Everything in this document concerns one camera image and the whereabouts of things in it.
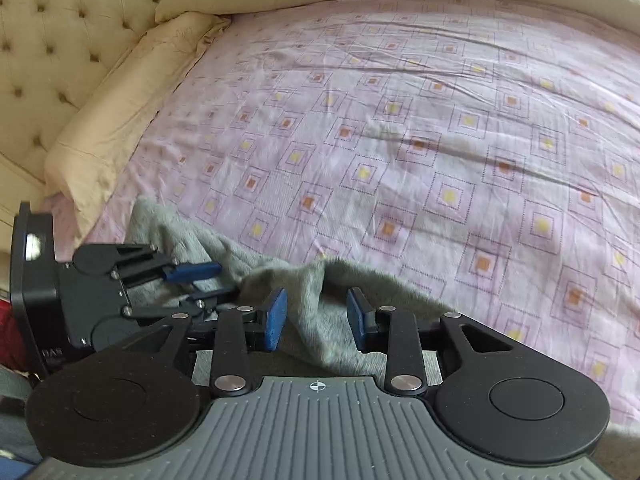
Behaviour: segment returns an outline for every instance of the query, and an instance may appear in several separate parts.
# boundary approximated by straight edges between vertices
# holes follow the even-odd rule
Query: bedding
[[[88,240],[122,240],[143,193],[294,264],[369,264],[583,371],[629,426],[639,78],[637,36],[535,4],[238,16],[149,126]],[[47,207],[69,257],[73,206]]]

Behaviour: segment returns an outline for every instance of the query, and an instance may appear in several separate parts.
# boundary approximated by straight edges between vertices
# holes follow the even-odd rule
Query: silver rivet
[[[391,379],[391,385],[402,392],[412,392],[422,386],[422,381],[414,375],[396,375]]]
[[[246,386],[246,381],[238,375],[222,375],[213,385],[223,392],[236,392]]]

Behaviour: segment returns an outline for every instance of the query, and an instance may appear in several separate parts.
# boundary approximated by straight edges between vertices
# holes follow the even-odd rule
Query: square pattern
[[[562,134],[537,125],[531,129],[531,134],[531,155],[565,165],[565,143]]]
[[[475,184],[436,173],[424,209],[464,224],[475,190]]]
[[[500,294],[511,248],[487,238],[469,235],[462,253],[456,281]]]
[[[338,118],[329,130],[324,143],[330,146],[340,146],[347,150],[354,150],[360,139],[362,124],[352,119]]]
[[[314,112],[336,113],[346,95],[347,92],[340,90],[325,90],[320,94],[312,110]]]
[[[502,303],[494,322],[494,328],[519,343],[533,346],[538,338],[541,319],[529,312]]]
[[[264,252],[277,224],[277,216],[254,209],[242,229],[239,242],[254,251]]]
[[[408,130],[402,138],[396,160],[433,167],[442,134],[422,130]]]
[[[436,300],[442,297],[444,288],[447,285],[447,282],[441,278],[436,278],[408,266],[402,266],[399,277],[407,280],[412,285],[418,286]]]
[[[236,145],[229,153],[230,156],[240,158],[241,160],[249,160],[258,147],[262,135],[244,133],[236,142]]]
[[[199,218],[209,225],[213,225],[218,217],[220,209],[225,203],[225,199],[226,195],[213,189],[209,189],[209,192],[206,194],[202,204],[200,204],[200,207],[198,208],[196,218]]]
[[[356,155],[347,168],[340,186],[374,195],[386,167],[387,163],[383,160]]]
[[[298,175],[302,174],[315,148],[312,144],[290,143],[278,163],[278,169]]]
[[[407,96],[384,96],[376,107],[374,118],[391,123],[404,123],[412,100]]]
[[[415,213],[378,203],[362,244],[380,253],[399,257],[414,227],[415,218]]]
[[[210,183],[222,167],[224,161],[225,159],[222,156],[209,155],[202,165],[198,180]]]
[[[304,116],[304,114],[296,112],[283,112],[276,119],[276,123],[271,129],[271,135],[287,138],[292,136]]]
[[[484,139],[489,113],[482,110],[467,110],[456,106],[449,123],[449,131],[476,139]]]
[[[328,236],[318,235],[306,252],[304,263],[308,264],[317,259],[346,258],[350,251],[351,246],[348,243]]]
[[[595,293],[596,279],[593,276],[562,266],[551,305],[551,317],[587,328]]]
[[[331,198],[330,187],[303,182],[296,193],[287,215],[291,218],[316,225],[324,208]]]
[[[525,200],[519,242],[551,254],[560,252],[564,213],[531,200]]]
[[[522,192],[525,158],[491,146],[487,151],[482,181],[516,193]]]
[[[247,200],[247,202],[255,202],[255,199],[258,198],[264,184],[267,182],[268,176],[268,171],[249,166],[240,179],[234,195]]]

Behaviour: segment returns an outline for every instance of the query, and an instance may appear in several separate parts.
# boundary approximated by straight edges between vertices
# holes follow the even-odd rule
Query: ribbed grip
[[[118,468],[45,460],[29,480],[606,480],[587,457],[525,468],[491,462],[453,442],[420,400],[382,392],[372,378],[265,378],[219,399],[181,444]]]

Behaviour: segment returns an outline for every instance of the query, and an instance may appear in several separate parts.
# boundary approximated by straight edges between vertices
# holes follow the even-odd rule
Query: patterned bed sheet
[[[140,193],[295,264],[392,272],[592,377],[640,420],[640,38],[497,0],[239,16],[149,126]],[[59,198],[59,257],[72,205]]]

